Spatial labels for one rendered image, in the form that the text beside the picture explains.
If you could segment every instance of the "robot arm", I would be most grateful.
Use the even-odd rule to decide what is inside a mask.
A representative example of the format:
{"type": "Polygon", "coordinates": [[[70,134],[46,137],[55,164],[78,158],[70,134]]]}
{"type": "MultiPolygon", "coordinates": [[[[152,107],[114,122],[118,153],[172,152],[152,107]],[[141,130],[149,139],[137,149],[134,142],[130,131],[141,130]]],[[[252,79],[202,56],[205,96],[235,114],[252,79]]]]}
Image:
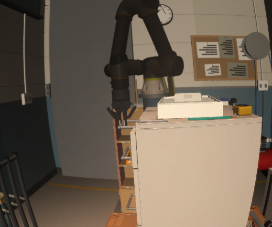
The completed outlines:
{"type": "Polygon", "coordinates": [[[179,76],[183,72],[184,63],[181,57],[172,50],[166,33],[157,15],[159,0],[123,0],[116,14],[116,28],[110,56],[110,63],[105,66],[105,74],[111,77],[112,107],[117,115],[108,108],[113,118],[121,120],[127,125],[135,107],[127,116],[129,109],[129,75],[144,75],[148,78],[161,78],[164,76],[179,76]],[[150,57],[143,61],[128,60],[126,45],[128,40],[130,22],[134,15],[143,19],[144,24],[152,38],[158,52],[158,57],[150,57]]]}

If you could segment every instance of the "bulletin board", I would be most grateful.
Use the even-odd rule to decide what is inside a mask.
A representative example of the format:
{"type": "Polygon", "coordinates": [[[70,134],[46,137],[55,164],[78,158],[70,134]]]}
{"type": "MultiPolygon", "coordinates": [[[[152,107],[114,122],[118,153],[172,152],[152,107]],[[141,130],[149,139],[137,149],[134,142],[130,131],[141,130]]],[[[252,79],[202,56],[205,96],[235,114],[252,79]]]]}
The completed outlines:
{"type": "Polygon", "coordinates": [[[254,60],[242,50],[244,38],[191,35],[195,80],[255,80],[254,60]]]}

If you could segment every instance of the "floor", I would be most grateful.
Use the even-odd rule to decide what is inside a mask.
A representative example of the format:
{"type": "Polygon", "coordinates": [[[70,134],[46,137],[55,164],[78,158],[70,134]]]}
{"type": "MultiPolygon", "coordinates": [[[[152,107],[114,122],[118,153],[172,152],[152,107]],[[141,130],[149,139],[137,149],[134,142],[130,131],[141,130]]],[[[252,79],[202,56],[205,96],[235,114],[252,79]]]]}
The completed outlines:
{"type": "MultiPolygon", "coordinates": [[[[256,181],[266,177],[259,171],[256,181]]],[[[119,189],[118,180],[66,177],[58,173],[49,183],[79,187],[119,189]]],[[[256,183],[251,205],[261,207],[265,182],[256,183]]],[[[116,191],[98,191],[45,184],[30,197],[33,212],[39,227],[104,227],[110,213],[121,213],[120,196],[116,191]]],[[[31,219],[26,211],[30,227],[31,219]]],[[[15,214],[23,226],[18,209],[15,214]]]]}

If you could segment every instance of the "clock hand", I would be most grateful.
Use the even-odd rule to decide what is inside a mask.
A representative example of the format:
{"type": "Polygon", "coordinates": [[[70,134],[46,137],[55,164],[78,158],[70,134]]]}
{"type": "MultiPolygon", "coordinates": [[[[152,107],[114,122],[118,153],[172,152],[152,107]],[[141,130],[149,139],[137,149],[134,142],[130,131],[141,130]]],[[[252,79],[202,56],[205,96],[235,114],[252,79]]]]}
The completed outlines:
{"type": "MultiPolygon", "coordinates": [[[[163,7],[161,6],[161,8],[162,8],[162,10],[164,11],[164,9],[163,9],[163,7]]],[[[164,13],[165,13],[165,11],[164,11],[164,13]]],[[[166,14],[166,13],[165,13],[166,14]]]]}

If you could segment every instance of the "paper note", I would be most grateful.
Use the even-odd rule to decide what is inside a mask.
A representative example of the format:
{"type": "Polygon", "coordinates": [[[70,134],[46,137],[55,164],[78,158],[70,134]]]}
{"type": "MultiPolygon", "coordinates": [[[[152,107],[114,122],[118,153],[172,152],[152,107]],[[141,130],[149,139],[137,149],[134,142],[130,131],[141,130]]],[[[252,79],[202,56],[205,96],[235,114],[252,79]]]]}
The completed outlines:
{"type": "Polygon", "coordinates": [[[219,48],[217,42],[196,43],[196,52],[198,58],[219,58],[219,48]]]}
{"type": "Polygon", "coordinates": [[[220,64],[206,64],[205,75],[206,76],[220,76],[221,75],[220,64]]]}
{"type": "Polygon", "coordinates": [[[248,79],[248,64],[227,62],[228,78],[248,79]]]}
{"type": "Polygon", "coordinates": [[[235,58],[233,37],[219,36],[218,43],[220,49],[220,58],[235,58]]]}
{"type": "Polygon", "coordinates": [[[243,47],[242,47],[242,42],[243,39],[237,39],[237,45],[238,45],[238,54],[239,54],[239,60],[251,60],[250,58],[248,58],[243,51],[243,47]]]}

